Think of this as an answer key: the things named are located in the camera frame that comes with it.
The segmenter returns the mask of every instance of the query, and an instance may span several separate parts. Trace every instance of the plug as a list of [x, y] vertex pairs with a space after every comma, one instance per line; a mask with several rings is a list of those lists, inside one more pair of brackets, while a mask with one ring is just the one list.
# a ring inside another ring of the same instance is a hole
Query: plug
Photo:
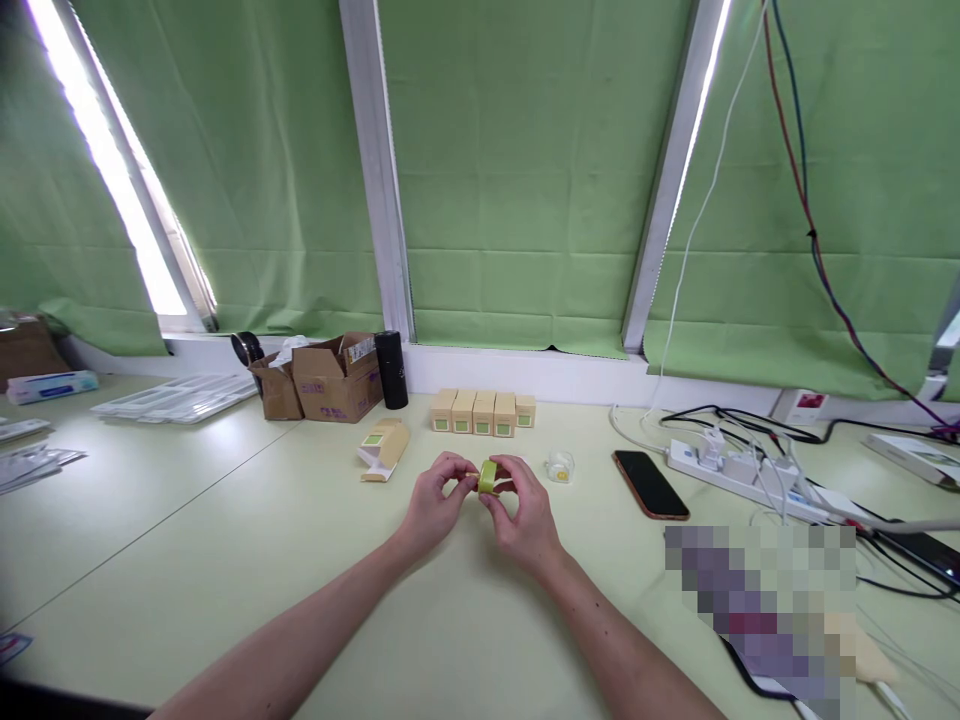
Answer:
[[700, 443], [700, 452], [698, 460], [702, 467], [707, 470], [720, 470], [720, 453], [723, 452], [723, 446], [726, 441], [723, 439], [723, 433], [716, 425], [703, 431], [703, 439]]

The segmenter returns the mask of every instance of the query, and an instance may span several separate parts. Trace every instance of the power strip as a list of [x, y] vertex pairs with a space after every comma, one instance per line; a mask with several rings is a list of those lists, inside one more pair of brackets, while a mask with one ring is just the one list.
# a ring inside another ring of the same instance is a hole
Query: power strip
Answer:
[[[761, 505], [767, 505], [777, 512], [780, 512], [780, 503], [783, 497], [780, 492], [780, 482], [776, 479], [775, 475], [773, 476], [773, 482], [771, 482], [770, 474], [772, 468], [769, 467], [769, 461], [765, 461], [764, 465], [765, 467], [759, 477], [756, 477], [752, 481], [745, 481], [725, 475], [722, 469], [710, 470], [703, 467], [697, 458], [697, 449], [680, 440], [670, 441], [670, 453], [667, 455], [668, 467], [691, 475], [698, 480], [708, 482], [711, 485], [716, 485], [724, 490], [736, 493], [748, 500], [758, 502]], [[796, 470], [794, 469], [793, 474], [789, 475], [789, 477], [786, 471], [781, 469], [780, 472], [781, 475], [783, 475], [784, 484], [792, 487], [793, 480], [796, 478]], [[767, 500], [767, 493], [763, 491], [760, 483], [763, 483], [767, 488], [774, 502], [773, 505], [770, 505], [770, 502]], [[788, 490], [787, 492], [787, 515], [813, 523], [842, 521], [842, 518], [834, 518], [834, 516], [825, 510], [813, 507], [809, 501], [796, 490]]]

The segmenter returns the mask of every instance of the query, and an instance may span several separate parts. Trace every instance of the white box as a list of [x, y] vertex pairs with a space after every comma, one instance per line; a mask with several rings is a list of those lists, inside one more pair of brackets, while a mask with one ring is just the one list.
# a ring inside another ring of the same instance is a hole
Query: white box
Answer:
[[785, 425], [813, 425], [829, 397], [813, 390], [784, 390], [770, 417]]
[[935, 445], [916, 438], [877, 433], [870, 434], [863, 442], [871, 450], [934, 485], [955, 488], [960, 481], [960, 461]]

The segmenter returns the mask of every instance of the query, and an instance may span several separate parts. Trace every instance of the hand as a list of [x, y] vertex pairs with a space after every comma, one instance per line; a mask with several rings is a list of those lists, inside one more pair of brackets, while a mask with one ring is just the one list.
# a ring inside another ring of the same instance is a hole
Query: hand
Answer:
[[[468, 472], [477, 472], [472, 462], [445, 452], [440, 453], [429, 470], [420, 473], [407, 515], [394, 536], [414, 559], [433, 550], [457, 524], [464, 498], [477, 487], [477, 477], [467, 475]], [[453, 478], [459, 482], [444, 497], [443, 486]]]
[[498, 492], [515, 492], [520, 497], [520, 509], [511, 520], [506, 508], [493, 495], [481, 495], [482, 502], [493, 516], [497, 545], [516, 563], [542, 581], [560, 564], [566, 552], [560, 544], [557, 526], [550, 512], [550, 497], [537, 480], [533, 470], [513, 455], [492, 455], [499, 464], [497, 476], [509, 476], [512, 482], [497, 485]]

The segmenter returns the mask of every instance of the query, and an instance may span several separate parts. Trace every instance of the window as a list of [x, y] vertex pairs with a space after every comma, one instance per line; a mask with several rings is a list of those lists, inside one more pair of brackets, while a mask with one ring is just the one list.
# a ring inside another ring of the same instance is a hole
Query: window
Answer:
[[83, 29], [65, 4], [59, 12], [53, 0], [29, 0], [29, 6], [54, 73], [136, 250], [161, 330], [213, 330], [209, 285]]

